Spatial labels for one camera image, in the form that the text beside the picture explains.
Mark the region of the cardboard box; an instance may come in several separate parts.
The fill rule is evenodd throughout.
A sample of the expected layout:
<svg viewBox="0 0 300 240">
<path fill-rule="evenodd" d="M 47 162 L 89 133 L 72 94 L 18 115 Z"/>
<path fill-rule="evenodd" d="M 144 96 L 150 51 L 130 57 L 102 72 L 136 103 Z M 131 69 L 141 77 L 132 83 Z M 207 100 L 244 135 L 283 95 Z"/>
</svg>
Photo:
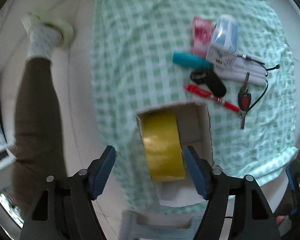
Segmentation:
<svg viewBox="0 0 300 240">
<path fill-rule="evenodd" d="M 207 106 L 203 102 L 184 102 L 173 105 L 166 105 L 160 108 L 150 109 L 137 114 L 138 128 L 139 116 L 144 113 L 171 110 L 175 113 L 179 132 L 182 156 L 188 146 L 192 146 L 200 158 L 213 163 L 211 125 Z M 204 201 L 194 186 L 193 180 L 185 167 L 186 177 L 183 180 L 156 182 L 155 191 L 159 204 L 164 207 L 186 207 L 199 204 Z"/>
</svg>

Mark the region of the yellow packing tape roll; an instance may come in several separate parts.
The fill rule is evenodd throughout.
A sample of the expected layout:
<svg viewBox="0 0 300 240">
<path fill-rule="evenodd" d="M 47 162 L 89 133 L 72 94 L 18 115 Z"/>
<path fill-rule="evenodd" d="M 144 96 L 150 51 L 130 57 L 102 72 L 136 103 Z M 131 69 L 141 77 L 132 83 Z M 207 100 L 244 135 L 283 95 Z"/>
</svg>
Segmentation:
<svg viewBox="0 0 300 240">
<path fill-rule="evenodd" d="M 151 179 L 156 182 L 186 177 L 175 113 L 171 110 L 139 116 L 141 139 Z"/>
</svg>

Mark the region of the red black car key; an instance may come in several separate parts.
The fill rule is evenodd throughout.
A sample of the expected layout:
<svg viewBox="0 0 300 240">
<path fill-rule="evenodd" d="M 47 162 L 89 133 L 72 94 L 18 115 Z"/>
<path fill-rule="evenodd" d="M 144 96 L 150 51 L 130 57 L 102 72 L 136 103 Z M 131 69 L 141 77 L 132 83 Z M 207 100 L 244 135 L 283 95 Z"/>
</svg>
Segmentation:
<svg viewBox="0 0 300 240">
<path fill-rule="evenodd" d="M 251 104 L 251 94 L 248 91 L 248 81 L 249 81 L 250 73 L 247 73 L 245 76 L 245 80 L 243 86 L 240 88 L 238 93 L 238 106 L 241 110 L 241 129 L 245 126 L 245 117 L 247 111 L 249 110 Z"/>
</svg>

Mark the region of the black oval fob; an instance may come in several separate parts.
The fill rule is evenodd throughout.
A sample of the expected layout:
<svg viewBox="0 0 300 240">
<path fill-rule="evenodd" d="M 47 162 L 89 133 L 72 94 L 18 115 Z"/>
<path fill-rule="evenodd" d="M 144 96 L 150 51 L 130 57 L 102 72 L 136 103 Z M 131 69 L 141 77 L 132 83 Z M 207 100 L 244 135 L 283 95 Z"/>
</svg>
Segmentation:
<svg viewBox="0 0 300 240">
<path fill-rule="evenodd" d="M 218 98 L 226 95 L 226 87 L 212 69 L 198 69 L 191 72 L 190 79 L 197 85 L 206 85 Z"/>
</svg>

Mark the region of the red pen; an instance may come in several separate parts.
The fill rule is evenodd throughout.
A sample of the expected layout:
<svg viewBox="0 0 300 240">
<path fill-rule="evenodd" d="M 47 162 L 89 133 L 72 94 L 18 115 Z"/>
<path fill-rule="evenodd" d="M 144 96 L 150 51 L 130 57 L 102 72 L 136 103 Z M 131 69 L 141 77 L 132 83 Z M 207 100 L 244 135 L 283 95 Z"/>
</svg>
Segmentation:
<svg viewBox="0 0 300 240">
<path fill-rule="evenodd" d="M 183 85 L 183 89 L 185 89 L 187 92 L 192 93 L 201 98 L 210 99 L 210 100 L 214 101 L 215 103 L 217 103 L 217 104 L 223 106 L 224 108 L 231 110 L 235 113 L 238 113 L 238 114 L 243 113 L 243 111 L 238 106 L 235 106 L 228 101 L 224 101 L 223 99 L 214 96 L 211 92 L 204 90 L 204 89 L 198 87 L 197 85 L 194 85 L 194 84 Z"/>
</svg>

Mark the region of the white blue labelled bottle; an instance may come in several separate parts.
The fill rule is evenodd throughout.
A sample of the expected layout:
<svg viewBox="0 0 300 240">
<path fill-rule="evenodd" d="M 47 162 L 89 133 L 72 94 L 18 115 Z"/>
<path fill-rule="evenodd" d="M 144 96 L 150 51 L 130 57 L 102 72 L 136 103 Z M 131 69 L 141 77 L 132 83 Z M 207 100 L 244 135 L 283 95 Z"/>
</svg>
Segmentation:
<svg viewBox="0 0 300 240">
<path fill-rule="evenodd" d="M 237 57 L 238 24 L 231 15 L 221 15 L 212 33 L 206 60 L 230 69 Z"/>
</svg>

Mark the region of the person left leg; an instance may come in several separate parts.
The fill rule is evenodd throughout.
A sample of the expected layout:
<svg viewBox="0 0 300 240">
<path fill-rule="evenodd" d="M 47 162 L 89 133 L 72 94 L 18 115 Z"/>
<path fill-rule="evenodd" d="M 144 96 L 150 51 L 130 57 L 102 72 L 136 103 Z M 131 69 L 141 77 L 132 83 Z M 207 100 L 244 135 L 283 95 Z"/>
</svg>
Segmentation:
<svg viewBox="0 0 300 240">
<path fill-rule="evenodd" d="M 12 197 L 25 217 L 48 176 L 67 176 L 59 102 L 51 76 L 51 62 L 26 61 L 15 107 L 15 157 Z"/>
</svg>

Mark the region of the white power bank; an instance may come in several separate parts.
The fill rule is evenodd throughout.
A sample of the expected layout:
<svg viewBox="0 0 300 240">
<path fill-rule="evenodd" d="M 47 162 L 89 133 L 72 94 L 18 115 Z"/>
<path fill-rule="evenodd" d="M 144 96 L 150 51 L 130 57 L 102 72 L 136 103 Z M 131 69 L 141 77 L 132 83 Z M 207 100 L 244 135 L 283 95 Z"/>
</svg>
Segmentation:
<svg viewBox="0 0 300 240">
<path fill-rule="evenodd" d="M 237 57 L 229 68 L 214 64 L 213 70 L 221 79 L 244 82 L 246 74 L 250 73 L 249 84 L 264 87 L 267 83 L 267 71 L 264 66 L 241 57 Z"/>
</svg>

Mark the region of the green slipper with sock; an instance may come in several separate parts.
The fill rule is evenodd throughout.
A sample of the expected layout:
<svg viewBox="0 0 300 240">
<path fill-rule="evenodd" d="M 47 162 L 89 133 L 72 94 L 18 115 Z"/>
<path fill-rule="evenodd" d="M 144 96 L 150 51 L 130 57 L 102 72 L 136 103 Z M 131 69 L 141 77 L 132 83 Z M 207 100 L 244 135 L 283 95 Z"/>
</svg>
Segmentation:
<svg viewBox="0 0 300 240">
<path fill-rule="evenodd" d="M 47 11 L 29 12 L 21 22 L 29 37 L 28 60 L 50 60 L 55 48 L 68 48 L 74 40 L 72 25 Z"/>
</svg>

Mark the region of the pink tissue packet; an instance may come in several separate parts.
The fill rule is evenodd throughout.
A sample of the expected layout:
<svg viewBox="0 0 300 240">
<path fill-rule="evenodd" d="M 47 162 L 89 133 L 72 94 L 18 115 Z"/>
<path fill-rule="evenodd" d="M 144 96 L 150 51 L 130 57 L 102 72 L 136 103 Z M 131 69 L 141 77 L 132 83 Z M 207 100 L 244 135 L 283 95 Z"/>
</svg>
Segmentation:
<svg viewBox="0 0 300 240">
<path fill-rule="evenodd" d="M 206 58 L 214 26 L 212 21 L 194 17 L 192 21 L 192 53 Z"/>
</svg>

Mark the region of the green checkered cloth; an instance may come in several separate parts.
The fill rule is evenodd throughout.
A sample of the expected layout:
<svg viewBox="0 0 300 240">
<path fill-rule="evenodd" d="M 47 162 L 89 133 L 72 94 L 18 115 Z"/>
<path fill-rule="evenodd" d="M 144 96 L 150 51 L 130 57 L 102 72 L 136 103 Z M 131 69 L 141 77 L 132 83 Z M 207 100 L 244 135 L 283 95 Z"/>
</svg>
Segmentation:
<svg viewBox="0 0 300 240">
<path fill-rule="evenodd" d="M 276 179 L 296 154 L 294 62 L 282 24 L 266 0 L 95 0 L 91 33 L 91 84 L 100 136 L 118 151 L 114 172 L 128 206 L 165 215 L 203 211 L 206 202 L 182 207 L 159 203 L 150 178 L 136 115 L 191 102 L 189 68 L 173 63 L 191 50 L 195 16 L 238 23 L 238 50 L 260 57 L 270 69 L 268 88 L 249 86 L 257 105 L 239 116 L 207 101 L 212 159 L 226 174 Z"/>
</svg>

